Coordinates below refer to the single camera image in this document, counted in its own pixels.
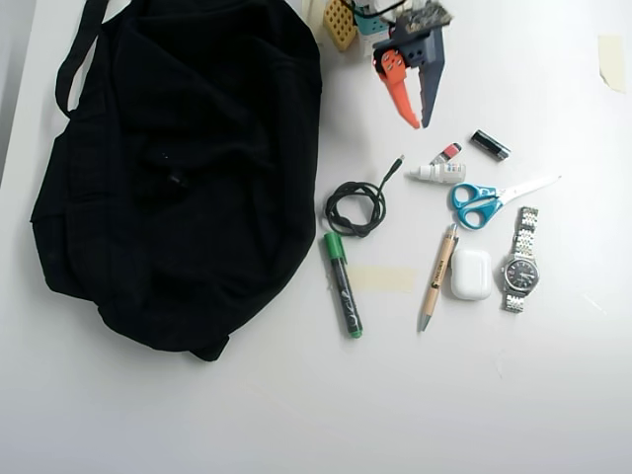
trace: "bag strap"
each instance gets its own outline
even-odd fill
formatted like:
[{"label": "bag strap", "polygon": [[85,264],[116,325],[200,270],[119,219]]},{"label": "bag strap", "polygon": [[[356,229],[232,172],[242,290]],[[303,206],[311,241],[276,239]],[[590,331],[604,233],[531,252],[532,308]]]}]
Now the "bag strap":
[{"label": "bag strap", "polygon": [[59,67],[57,83],[55,85],[55,99],[61,111],[70,118],[68,112],[68,98],[77,71],[83,64],[88,51],[99,35],[101,23],[106,16],[109,0],[86,0],[83,8],[81,23],[75,41],[70,47],[68,56]]}]

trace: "scissors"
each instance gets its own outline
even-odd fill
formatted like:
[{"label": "scissors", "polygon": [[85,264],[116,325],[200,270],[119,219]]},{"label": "scissors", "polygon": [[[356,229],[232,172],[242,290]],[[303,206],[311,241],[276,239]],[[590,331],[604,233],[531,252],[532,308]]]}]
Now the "scissors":
[{"label": "scissors", "polygon": [[[539,190],[540,188],[544,188],[545,186],[552,185],[560,178],[562,177],[547,176],[545,178],[523,183],[512,188],[506,188],[505,190],[462,183],[452,188],[452,191],[450,192],[450,200],[452,202],[452,206],[456,209],[456,215],[458,216],[458,220],[461,224],[469,229],[478,230],[485,227],[490,219],[494,217],[494,214],[501,210],[501,207],[509,201],[522,195],[526,195],[527,193]],[[467,200],[457,198],[456,193],[458,190],[467,191],[469,198]],[[479,205],[471,205],[480,201],[483,201],[483,203]],[[467,216],[471,214],[478,214],[480,222],[474,222],[473,217],[470,217],[470,220],[468,220]]]}]

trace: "small white bottle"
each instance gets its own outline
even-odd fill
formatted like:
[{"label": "small white bottle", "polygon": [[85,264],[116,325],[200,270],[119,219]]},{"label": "small white bottle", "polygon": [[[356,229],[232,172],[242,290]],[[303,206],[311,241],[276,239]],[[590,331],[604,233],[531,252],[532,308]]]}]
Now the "small white bottle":
[{"label": "small white bottle", "polygon": [[425,165],[408,172],[408,176],[420,181],[453,185],[465,180],[465,165],[461,163],[441,163]]}]

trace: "orange tool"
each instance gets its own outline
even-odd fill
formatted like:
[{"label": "orange tool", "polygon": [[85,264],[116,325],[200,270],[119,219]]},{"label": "orange tool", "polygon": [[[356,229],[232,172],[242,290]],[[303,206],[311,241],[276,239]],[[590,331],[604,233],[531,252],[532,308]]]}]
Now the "orange tool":
[{"label": "orange tool", "polygon": [[382,54],[381,66],[384,73],[378,72],[379,78],[388,89],[397,112],[413,128],[419,128],[420,123],[413,112],[406,92],[406,84],[404,84],[404,79],[406,79],[404,58],[395,49],[389,49]]}]

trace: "scissor blade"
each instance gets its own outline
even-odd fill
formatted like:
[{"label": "scissor blade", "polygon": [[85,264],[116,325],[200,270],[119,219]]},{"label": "scissor blade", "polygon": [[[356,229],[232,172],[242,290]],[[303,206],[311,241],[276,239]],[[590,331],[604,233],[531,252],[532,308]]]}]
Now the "scissor blade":
[{"label": "scissor blade", "polygon": [[560,178],[562,178],[561,175],[547,176],[545,178],[540,178],[539,180],[529,181],[528,183],[514,186],[513,188],[507,188],[499,196],[499,201],[502,204],[507,204],[510,200],[514,200],[515,198],[526,195],[527,193],[532,193],[540,188],[544,188],[545,186],[552,185]]}]

